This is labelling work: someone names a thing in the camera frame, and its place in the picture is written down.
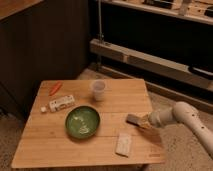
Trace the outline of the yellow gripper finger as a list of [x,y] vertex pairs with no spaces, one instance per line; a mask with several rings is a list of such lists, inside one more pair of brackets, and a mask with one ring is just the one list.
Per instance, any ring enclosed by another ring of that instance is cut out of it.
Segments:
[[150,116],[150,115],[144,115],[144,116],[142,117],[142,119],[145,119],[145,120],[146,120],[146,119],[149,118],[149,116]]
[[139,127],[140,127],[141,129],[143,129],[143,130],[151,130],[151,129],[153,129],[153,126],[152,126],[148,121],[146,121],[146,122],[141,122],[141,123],[139,124]]

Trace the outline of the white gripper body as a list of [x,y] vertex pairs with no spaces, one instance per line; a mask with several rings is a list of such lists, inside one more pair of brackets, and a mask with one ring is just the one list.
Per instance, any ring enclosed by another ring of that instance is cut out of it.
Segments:
[[173,116],[171,109],[155,110],[148,116],[149,123],[154,127],[165,127],[173,123]]

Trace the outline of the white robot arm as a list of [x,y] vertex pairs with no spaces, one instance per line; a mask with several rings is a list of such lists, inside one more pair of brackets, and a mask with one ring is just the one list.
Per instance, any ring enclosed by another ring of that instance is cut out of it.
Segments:
[[213,159],[213,132],[200,120],[198,113],[194,106],[180,101],[167,109],[152,111],[140,118],[138,124],[142,128],[148,125],[164,128],[172,124],[183,124],[195,135]]

